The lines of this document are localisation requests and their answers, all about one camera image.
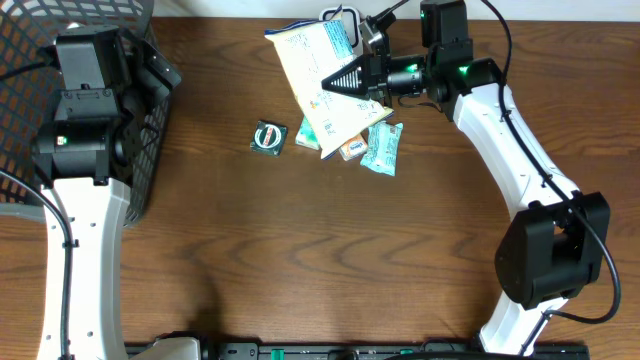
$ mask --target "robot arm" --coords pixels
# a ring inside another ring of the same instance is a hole
[[[53,121],[39,129],[32,155],[52,180],[43,195],[69,221],[73,256],[67,260],[61,224],[47,210],[38,360],[128,359],[120,325],[120,246],[133,161],[145,146],[145,116],[181,78],[149,43],[116,26],[68,29],[57,37],[54,53],[65,89]],[[200,344],[188,337],[159,340],[136,358],[199,360]]]
[[[520,136],[536,155],[545,169],[554,175],[554,180],[568,195],[577,191],[577,186],[566,178],[544,152],[518,112],[510,89],[505,89],[506,103],[511,109],[511,118]],[[542,177],[533,168],[522,152],[507,124],[502,119],[498,103],[498,85],[490,84],[474,88],[467,96],[460,96],[456,102],[453,122],[471,140],[478,150],[494,180],[500,187],[511,220],[529,204],[539,202],[542,206],[560,202],[558,195],[544,185]],[[549,309],[558,310],[568,300],[562,297],[540,303],[533,309],[525,310],[503,292],[489,322],[480,330],[480,342],[487,352],[516,355],[522,344],[535,330],[543,313]],[[535,338],[542,332],[545,323],[539,327],[524,355],[533,352]]]
[[[512,220],[495,257],[503,293],[480,331],[480,342],[487,352],[530,355],[548,322],[546,312],[558,310],[584,285],[597,280],[602,253],[545,184],[503,119],[502,73],[492,59],[474,59],[464,1],[424,0],[420,9],[423,46],[429,49],[426,57],[391,58],[385,31],[395,17],[384,11],[367,17],[360,26],[372,53],[358,57],[322,85],[344,95],[384,100],[388,106],[391,95],[426,92],[473,143],[498,183]],[[341,86],[349,84],[343,78],[354,75],[358,86]],[[506,86],[504,99],[526,147],[604,241],[609,208],[602,195],[582,195],[544,152]]]

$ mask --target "snack package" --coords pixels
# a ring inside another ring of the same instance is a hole
[[[318,138],[316,138],[316,134],[313,132],[311,124],[309,124],[309,120],[306,117],[302,119],[302,124],[300,124],[300,130],[296,135],[296,144],[309,149],[320,150]]]
[[[369,150],[360,165],[391,176],[396,176],[398,143],[402,134],[402,124],[389,125],[381,121],[369,127]]]
[[[340,155],[342,155],[344,161],[349,161],[364,154],[368,148],[367,142],[364,141],[361,134],[358,134],[340,147]]]
[[[339,9],[329,21],[298,21],[280,30],[265,31],[318,139],[323,159],[368,126],[393,114],[377,101],[322,89],[324,78],[355,59],[341,16]]]

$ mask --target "wooden table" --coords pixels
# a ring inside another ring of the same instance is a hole
[[[470,142],[429,108],[404,123],[397,176],[294,145],[302,119],[263,30],[287,20],[154,19],[183,72],[146,217],[125,231],[127,341],[172,330],[265,342],[420,342],[471,337],[500,287],[493,254],[509,226]],[[544,340],[584,341],[593,359],[640,357],[640,25],[512,22],[510,84],[532,131],[585,193],[612,209],[607,243],[623,284],[605,325],[553,319]],[[477,56],[502,63],[497,22],[472,22]],[[420,24],[390,31],[395,55],[424,52]],[[290,136],[252,153],[259,119]],[[0,218],[0,357],[34,358],[43,317],[45,228]],[[567,310],[604,313],[606,268]]]

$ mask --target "light blue snack wrapper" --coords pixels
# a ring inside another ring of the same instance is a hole
[[[369,127],[369,150],[360,165],[377,173],[396,176],[396,157],[402,128],[402,124],[389,125],[385,121]]]

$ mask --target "wire basket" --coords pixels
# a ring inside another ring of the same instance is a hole
[[[126,27],[156,46],[149,25],[153,0],[0,0],[0,4],[0,73],[37,62],[38,48],[52,44],[56,35],[73,22]],[[44,121],[52,121],[51,114],[57,106],[54,95],[63,88],[62,76],[51,68],[0,83],[0,168],[36,188],[41,184],[35,176],[29,142]],[[145,118],[160,133],[134,162],[125,226],[135,224],[144,212],[166,129],[169,100],[165,99]],[[141,137],[143,143],[148,143],[155,134],[147,130]],[[0,214],[44,222],[38,200],[5,178],[0,178]]]

